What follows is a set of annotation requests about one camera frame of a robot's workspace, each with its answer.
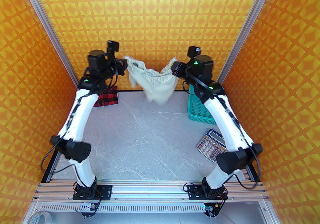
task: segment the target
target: yellow patterned wallpaper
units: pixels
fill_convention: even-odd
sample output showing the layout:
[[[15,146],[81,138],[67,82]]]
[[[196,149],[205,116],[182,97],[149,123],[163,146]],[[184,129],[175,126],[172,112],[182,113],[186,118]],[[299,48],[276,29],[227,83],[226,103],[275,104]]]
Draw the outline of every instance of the yellow patterned wallpaper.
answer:
[[[87,67],[87,53],[120,42],[130,55],[160,71],[187,49],[200,46],[215,61],[216,79],[254,0],[41,0],[77,73]],[[119,89],[131,89],[128,76]]]
[[[29,0],[0,0],[0,222],[21,223],[75,86]]]
[[[320,223],[320,0],[267,0],[223,86],[285,224]]]

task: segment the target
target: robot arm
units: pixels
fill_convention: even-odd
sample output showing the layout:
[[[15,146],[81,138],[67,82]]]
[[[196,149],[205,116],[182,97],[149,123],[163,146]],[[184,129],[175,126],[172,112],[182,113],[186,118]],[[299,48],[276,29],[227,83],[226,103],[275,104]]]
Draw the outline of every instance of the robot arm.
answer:
[[[223,87],[212,81],[214,62],[209,56],[201,55],[199,47],[189,47],[188,63],[174,62],[173,75],[193,85],[194,92],[209,110],[219,127],[228,152],[217,156],[217,166],[202,180],[203,196],[216,199],[224,191],[224,183],[235,171],[245,168],[262,152],[260,144],[254,144],[236,118]]]
[[[124,75],[127,68],[125,59],[114,57],[115,51],[119,51],[119,43],[108,41],[106,53],[102,50],[89,53],[89,67],[79,82],[69,116],[58,135],[52,136],[50,140],[73,166],[77,176],[76,190],[83,194],[83,199],[93,199],[97,195],[97,178],[91,170],[88,159],[91,145],[82,142],[84,127],[99,94],[104,89],[113,87],[118,74]],[[114,75],[116,76],[114,84],[110,83],[107,86],[106,80],[112,79]]]

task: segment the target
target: aluminum frame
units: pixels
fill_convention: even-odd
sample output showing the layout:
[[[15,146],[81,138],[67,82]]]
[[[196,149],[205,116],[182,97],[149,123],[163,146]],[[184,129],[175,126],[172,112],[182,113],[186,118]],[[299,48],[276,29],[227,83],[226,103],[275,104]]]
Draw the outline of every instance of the aluminum frame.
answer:
[[[204,212],[205,200],[190,201],[182,190],[185,183],[201,184],[201,181],[121,181],[100,180],[99,184],[113,185],[110,201],[102,201],[97,213],[173,213]],[[23,223],[38,211],[90,212],[88,201],[72,200],[74,180],[53,180],[40,183]],[[262,183],[253,190],[243,189],[237,182],[227,182],[228,202],[257,201],[267,224],[280,223]]]
[[[34,8],[34,11],[36,12],[38,18],[40,19],[41,24],[43,25],[45,31],[47,32],[47,35],[54,46],[55,50],[57,51],[57,54],[59,55],[63,65],[65,66],[71,80],[73,81],[74,85],[77,87],[79,83],[79,79],[71,66],[71,63],[59,41],[59,38],[49,20],[49,17],[43,8],[43,5],[40,0],[29,0],[32,7]]]
[[[223,84],[227,74],[229,73],[231,66],[233,65],[234,61],[236,60],[236,57],[238,56],[241,47],[245,43],[245,40],[247,39],[252,26],[254,25],[264,3],[266,0],[254,0],[253,5],[248,13],[248,16],[240,30],[240,33],[230,51],[230,54],[225,61],[223,68],[219,74],[219,77],[217,79],[217,82],[220,84]]]

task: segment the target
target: calculator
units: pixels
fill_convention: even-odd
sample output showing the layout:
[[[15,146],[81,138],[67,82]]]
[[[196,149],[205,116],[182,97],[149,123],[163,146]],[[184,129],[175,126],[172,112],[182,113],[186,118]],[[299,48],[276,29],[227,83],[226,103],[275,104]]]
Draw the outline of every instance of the calculator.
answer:
[[[208,129],[195,148],[216,163],[217,155],[226,151],[226,144],[220,133],[213,129]]]

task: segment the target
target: white cloth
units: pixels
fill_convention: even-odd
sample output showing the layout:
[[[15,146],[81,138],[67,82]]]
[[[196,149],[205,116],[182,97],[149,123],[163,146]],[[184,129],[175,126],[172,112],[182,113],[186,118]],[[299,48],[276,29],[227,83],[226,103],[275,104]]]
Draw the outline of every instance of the white cloth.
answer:
[[[171,59],[169,64],[159,73],[153,69],[147,69],[143,61],[129,56],[124,58],[128,61],[129,79],[132,87],[135,88],[138,83],[143,88],[148,101],[155,101],[158,104],[166,103],[178,83],[178,77],[175,77],[170,69],[172,63],[177,59]]]

